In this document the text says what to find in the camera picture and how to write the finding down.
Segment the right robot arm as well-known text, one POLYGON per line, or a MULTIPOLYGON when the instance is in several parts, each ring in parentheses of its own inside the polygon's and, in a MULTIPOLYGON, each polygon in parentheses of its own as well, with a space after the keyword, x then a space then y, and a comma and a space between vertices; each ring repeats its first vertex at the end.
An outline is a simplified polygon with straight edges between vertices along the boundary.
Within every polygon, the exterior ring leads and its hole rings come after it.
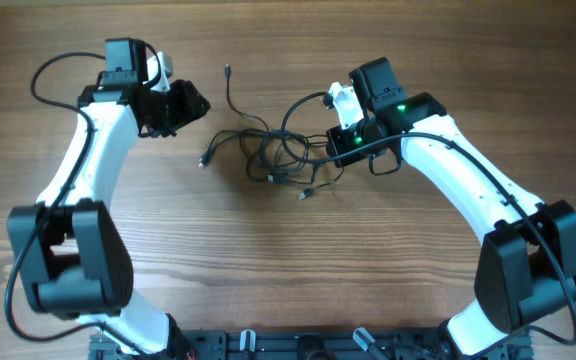
POLYGON ((336 167, 391 151, 427 177, 480 244, 475 298, 445 324, 454 357, 474 359, 563 308, 576 343, 576 211, 548 204, 504 175, 427 92, 414 96, 387 58, 365 63, 323 97, 339 123, 326 133, 336 167))

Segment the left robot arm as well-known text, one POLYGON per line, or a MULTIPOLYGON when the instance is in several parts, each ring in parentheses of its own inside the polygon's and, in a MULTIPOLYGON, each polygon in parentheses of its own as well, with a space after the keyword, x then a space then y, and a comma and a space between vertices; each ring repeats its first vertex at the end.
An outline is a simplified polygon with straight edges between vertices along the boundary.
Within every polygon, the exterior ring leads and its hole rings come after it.
POLYGON ((174 318, 134 287, 128 250, 111 218, 122 165, 141 138, 174 136, 203 117, 208 100, 173 80, 167 56, 145 41, 109 39, 105 67, 72 109, 77 125, 63 161, 32 205, 14 207, 7 232, 14 253, 4 314, 14 333, 16 287, 30 308, 95 328, 135 359, 192 359, 195 349, 174 318))

